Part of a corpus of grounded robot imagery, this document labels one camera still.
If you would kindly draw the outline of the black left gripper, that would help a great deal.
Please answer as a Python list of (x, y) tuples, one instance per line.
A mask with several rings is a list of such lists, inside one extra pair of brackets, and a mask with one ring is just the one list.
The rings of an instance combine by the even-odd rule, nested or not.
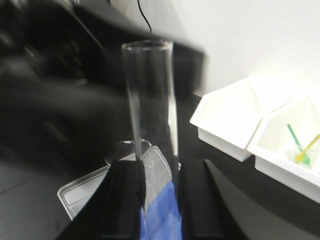
[(106, 0), (0, 3), (0, 160), (84, 169), (129, 127), (121, 45), (171, 39), (175, 94), (198, 86), (204, 53), (149, 33)]

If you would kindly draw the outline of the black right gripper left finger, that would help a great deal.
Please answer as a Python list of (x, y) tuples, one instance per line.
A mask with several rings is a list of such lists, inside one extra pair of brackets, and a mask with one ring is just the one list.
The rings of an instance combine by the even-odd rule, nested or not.
[(145, 197), (144, 167), (137, 160), (115, 160), (59, 240), (138, 240)]

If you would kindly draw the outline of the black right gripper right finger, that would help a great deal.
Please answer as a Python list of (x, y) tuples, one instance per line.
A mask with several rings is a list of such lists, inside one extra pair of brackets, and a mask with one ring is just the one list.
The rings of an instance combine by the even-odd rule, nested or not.
[(208, 159), (182, 163), (180, 210), (185, 240), (318, 240), (240, 191)]

